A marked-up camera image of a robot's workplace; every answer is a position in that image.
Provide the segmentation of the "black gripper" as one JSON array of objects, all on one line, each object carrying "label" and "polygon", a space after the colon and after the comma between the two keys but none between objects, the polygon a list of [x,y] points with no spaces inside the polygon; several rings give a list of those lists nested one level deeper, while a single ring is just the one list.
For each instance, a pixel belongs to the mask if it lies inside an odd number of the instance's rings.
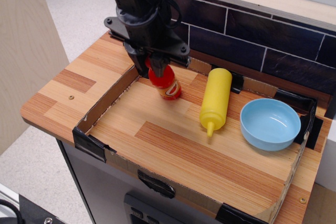
[{"label": "black gripper", "polygon": [[164,76],[170,60],[185,67],[190,63],[189,46],[174,30],[168,29],[158,15],[139,19],[120,13],[117,17],[107,17],[104,25],[110,29],[111,37],[123,42],[138,74],[143,78],[149,78],[149,68],[145,64],[148,53],[152,53],[150,65],[159,78]]}]

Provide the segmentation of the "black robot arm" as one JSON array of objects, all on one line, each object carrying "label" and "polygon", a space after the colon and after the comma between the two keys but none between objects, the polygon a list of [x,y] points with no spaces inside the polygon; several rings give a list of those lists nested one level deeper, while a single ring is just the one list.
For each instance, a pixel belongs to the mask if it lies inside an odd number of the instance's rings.
[{"label": "black robot arm", "polygon": [[138,73],[148,75],[149,68],[162,77],[171,62],[187,67],[189,46],[175,33],[182,12],[174,0],[115,0],[116,17],[107,17],[104,25],[111,37],[122,41]]}]

